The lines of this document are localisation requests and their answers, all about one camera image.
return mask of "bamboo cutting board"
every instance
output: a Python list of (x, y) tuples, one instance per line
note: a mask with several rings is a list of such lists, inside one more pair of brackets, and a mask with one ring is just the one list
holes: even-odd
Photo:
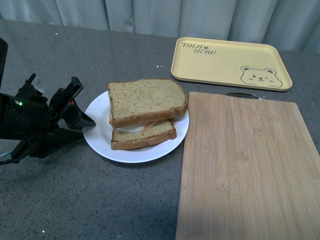
[(320, 239), (320, 156), (295, 103), (190, 92), (176, 240)]

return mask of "sandwich filling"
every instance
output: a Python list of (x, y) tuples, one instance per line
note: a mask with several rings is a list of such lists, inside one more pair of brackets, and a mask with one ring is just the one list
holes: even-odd
[[(109, 114), (109, 118), (110, 118), (109, 123), (112, 126), (112, 115), (111, 115), (111, 112)], [(125, 132), (125, 133), (142, 133), (145, 130), (147, 130), (148, 128), (152, 127), (155, 123), (156, 123), (156, 121), (151, 121), (151, 122), (148, 122), (148, 123), (145, 123), (145, 122), (144, 123), (138, 123), (138, 124), (134, 124), (134, 125), (131, 125), (131, 126), (119, 127), (119, 128), (117, 128), (117, 130), (119, 130), (121, 132)]]

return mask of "bread crust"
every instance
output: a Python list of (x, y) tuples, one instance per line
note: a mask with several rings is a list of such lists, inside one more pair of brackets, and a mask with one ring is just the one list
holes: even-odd
[(159, 135), (154, 135), (148, 138), (143, 138), (133, 141), (116, 141), (114, 140), (114, 134), (116, 129), (112, 131), (111, 149), (112, 150), (134, 150), (139, 148), (145, 148), (153, 145), (163, 143), (167, 140), (173, 140), (177, 137), (177, 131), (175, 128), (167, 132), (163, 132)]
[[(143, 80), (152, 80), (152, 78), (142, 78), (139, 80), (131, 81), (130, 83), (143, 81)], [(164, 119), (171, 119), (175, 116), (183, 115), (186, 113), (188, 108), (188, 97), (184, 89), (179, 84), (175, 83), (174, 81), (168, 78), (157, 78), (157, 80), (166, 80), (166, 81), (173, 82), (176, 85), (177, 89), (179, 89), (180, 91), (179, 94), (183, 94), (183, 98), (184, 98), (183, 104), (176, 107), (170, 107), (163, 111), (151, 111), (144, 114), (133, 114), (128, 117), (117, 118), (113, 114), (114, 99), (112, 97), (112, 89), (108, 84), (107, 89), (109, 91), (109, 99), (110, 99), (111, 115), (112, 115), (111, 122), (114, 128), (122, 128), (122, 127), (127, 127), (135, 124), (140, 124), (140, 123), (148, 123), (148, 122), (155, 122), (155, 121), (164, 120)]]

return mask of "plate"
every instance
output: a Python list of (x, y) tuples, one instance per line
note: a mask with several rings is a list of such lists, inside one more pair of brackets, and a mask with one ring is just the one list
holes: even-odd
[(171, 74), (181, 81), (271, 91), (293, 85), (273, 46), (204, 38), (176, 41)]
[(184, 115), (173, 118), (176, 138), (151, 147), (137, 150), (112, 150), (112, 126), (109, 124), (110, 100), (108, 91), (99, 95), (85, 111), (96, 126), (82, 129), (89, 146), (101, 156), (120, 163), (144, 163), (158, 159), (174, 150), (185, 138), (189, 127), (188, 110)]

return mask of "white plate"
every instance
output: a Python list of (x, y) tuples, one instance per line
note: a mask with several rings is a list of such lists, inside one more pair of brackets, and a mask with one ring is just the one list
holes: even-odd
[(174, 150), (185, 138), (189, 127), (188, 111), (173, 119), (177, 137), (152, 147), (139, 150), (112, 150), (112, 126), (109, 124), (110, 100), (108, 91), (102, 93), (88, 106), (85, 113), (96, 126), (82, 129), (89, 146), (101, 156), (121, 163), (143, 163), (158, 159)]

